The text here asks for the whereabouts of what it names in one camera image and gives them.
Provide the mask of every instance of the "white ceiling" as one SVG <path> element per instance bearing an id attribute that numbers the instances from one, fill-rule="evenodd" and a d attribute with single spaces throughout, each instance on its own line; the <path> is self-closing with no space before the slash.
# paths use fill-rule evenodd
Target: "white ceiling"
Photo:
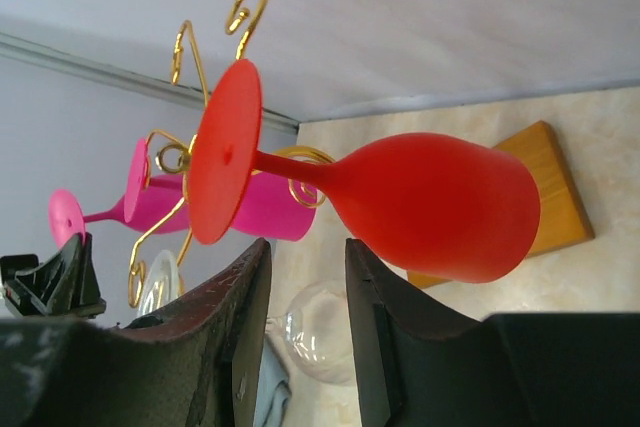
<path id="1" fill-rule="evenodd" d="M 232 1 L 0 0 L 0 31 L 167 79 L 190 18 L 213 84 L 238 40 Z M 270 0 L 247 54 L 268 108 L 345 117 L 635 82 L 639 14 L 640 0 Z"/>

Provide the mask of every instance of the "wall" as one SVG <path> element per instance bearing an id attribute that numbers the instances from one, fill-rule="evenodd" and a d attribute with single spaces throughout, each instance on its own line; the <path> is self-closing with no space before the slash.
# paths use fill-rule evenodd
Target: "wall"
<path id="1" fill-rule="evenodd" d="M 124 192 L 132 149 L 152 128 L 188 140 L 200 113 L 139 94 L 95 84 L 0 58 L 0 255 L 56 251 L 49 233 L 47 203 L 57 188 L 71 190 L 84 212 L 110 208 Z M 293 134 L 263 131 L 260 145 L 273 151 L 295 143 Z M 90 224 L 94 264 L 107 312 L 103 325 L 128 323 L 134 311 L 126 301 L 131 247 L 138 235 L 115 222 Z M 157 236 L 142 248 L 150 263 L 162 248 L 177 252 L 184 233 Z M 230 231 L 216 245 L 194 241 L 183 264 L 187 288 L 226 267 L 252 241 Z M 8 315 L 4 305 L 0 315 Z"/>
<path id="2" fill-rule="evenodd" d="M 238 43 L 224 33 L 232 4 L 0 0 L 0 31 L 166 79 L 190 18 L 216 77 Z M 640 0 L 270 0 L 247 55 L 266 106 L 298 120 L 424 109 L 637 82 L 638 11 Z"/>

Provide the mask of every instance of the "gold wire stand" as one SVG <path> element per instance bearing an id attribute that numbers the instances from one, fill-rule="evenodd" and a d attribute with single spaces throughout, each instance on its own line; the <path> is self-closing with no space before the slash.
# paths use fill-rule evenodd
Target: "gold wire stand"
<path id="1" fill-rule="evenodd" d="M 246 21 L 249 20 L 247 25 L 247 29 L 242 34 L 238 47 L 236 48 L 236 60 L 240 60 L 244 57 L 245 50 L 251 36 L 253 35 L 258 23 L 260 22 L 260 18 L 264 13 L 264 10 L 267 6 L 269 0 L 259 0 L 258 5 L 256 6 L 255 12 L 252 13 L 247 7 L 242 6 L 242 2 L 244 0 L 235 0 L 233 4 L 233 8 L 229 12 L 227 16 L 227 21 L 225 23 L 225 32 L 228 35 L 233 35 L 238 28 Z M 193 54 L 193 59 L 196 65 L 196 69 L 198 72 L 198 78 L 200 79 L 200 87 L 203 93 L 204 100 L 204 109 L 207 108 L 207 104 L 209 103 L 209 89 L 207 86 L 207 79 L 204 72 L 204 67 L 202 64 L 202 59 L 200 57 L 200 52 L 198 50 L 198 45 L 195 39 L 195 35 L 193 32 L 193 25 L 191 21 L 185 20 L 180 27 L 178 35 L 176 36 L 176 43 L 173 49 L 173 59 L 171 62 L 171 83 L 173 85 L 177 84 L 180 81 L 180 75 L 182 72 L 182 57 L 184 54 L 184 47 L 182 46 L 184 36 L 189 38 L 189 43 L 191 45 L 191 51 Z M 137 261 L 138 251 L 140 246 L 154 233 L 156 232 L 165 222 L 168 222 L 184 205 L 187 201 L 187 172 L 189 170 L 189 164 L 191 160 L 191 154 L 193 151 L 193 145 L 196 140 L 196 136 L 194 135 L 191 138 L 191 142 L 187 146 L 185 143 L 181 142 L 179 139 L 174 137 L 173 135 L 165 132 L 164 130 L 153 130 L 149 134 L 146 139 L 147 148 L 151 144 L 151 140 L 154 136 L 160 135 L 165 137 L 169 143 L 167 143 L 164 147 L 162 147 L 155 156 L 156 165 L 158 168 L 168 174 L 179 175 L 182 174 L 182 198 L 176 203 L 176 205 L 169 211 L 162 219 L 160 219 L 153 227 L 151 227 L 147 232 L 142 234 L 140 238 L 134 243 L 133 249 L 131 250 L 131 258 L 129 260 L 129 281 L 128 281 L 128 301 L 129 305 L 132 308 L 136 308 L 140 303 L 140 296 L 142 294 L 142 287 L 144 285 L 144 281 L 147 276 L 147 264 L 144 260 Z M 165 156 L 169 153 L 175 151 L 178 154 L 178 160 L 175 166 L 169 165 L 165 161 Z M 315 164 L 328 164 L 333 163 L 334 159 L 328 154 L 314 149 L 312 147 L 306 146 L 292 146 L 286 147 L 275 152 L 275 155 L 280 155 L 283 157 L 301 157 L 306 159 L 307 162 L 315 163 Z M 252 175 L 259 173 L 258 170 L 252 171 Z M 148 187 L 151 181 L 151 169 L 147 169 L 147 178 L 145 181 L 145 188 Z M 311 192 L 307 186 L 303 183 L 300 184 L 300 191 L 308 197 L 314 197 L 314 193 Z M 326 196 L 322 195 L 319 198 L 316 198 L 315 202 L 310 202 L 306 199 L 303 199 L 295 189 L 295 184 L 293 180 L 289 179 L 289 192 L 293 196 L 293 198 L 300 203 L 301 205 L 308 208 L 316 208 L 320 206 L 326 199 Z M 191 227 L 189 227 L 187 231 L 187 235 L 182 244 L 178 257 L 176 258 L 178 266 L 182 264 L 187 251 L 189 250 L 189 246 L 191 245 L 191 240 L 193 239 L 193 232 Z M 184 283 L 182 280 L 182 276 L 180 276 L 180 287 L 181 294 L 184 292 Z"/>

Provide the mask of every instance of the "clear wine glass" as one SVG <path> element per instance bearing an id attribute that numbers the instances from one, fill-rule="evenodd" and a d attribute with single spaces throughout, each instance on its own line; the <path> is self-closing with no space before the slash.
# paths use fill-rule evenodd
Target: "clear wine glass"
<path id="1" fill-rule="evenodd" d="M 138 317 L 150 314 L 180 297 L 183 289 L 181 284 L 175 256 L 170 250 L 161 251 L 151 264 L 144 280 L 138 304 Z"/>
<path id="2" fill-rule="evenodd" d="M 309 377 L 327 384 L 354 384 L 344 281 L 317 282 L 304 288 L 286 314 L 267 319 L 267 333 L 284 339 L 289 356 Z"/>

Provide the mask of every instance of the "glass stem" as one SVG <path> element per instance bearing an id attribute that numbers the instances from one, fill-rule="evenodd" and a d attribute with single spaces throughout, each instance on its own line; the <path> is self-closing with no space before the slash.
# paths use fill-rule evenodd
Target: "glass stem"
<path id="1" fill-rule="evenodd" d="M 327 191 L 326 177 L 330 165 L 301 162 L 260 151 L 256 153 L 254 162 L 254 167 L 258 170 L 313 185 L 325 193 Z"/>
<path id="2" fill-rule="evenodd" d="M 285 338 L 285 323 L 286 316 L 280 317 L 268 317 L 265 332 L 271 335 L 277 335 L 278 337 Z"/>
<path id="3" fill-rule="evenodd" d="M 107 210 L 106 212 L 84 216 L 85 224 L 89 224 L 91 222 L 100 222 L 101 220 L 113 220 L 113 212 Z"/>

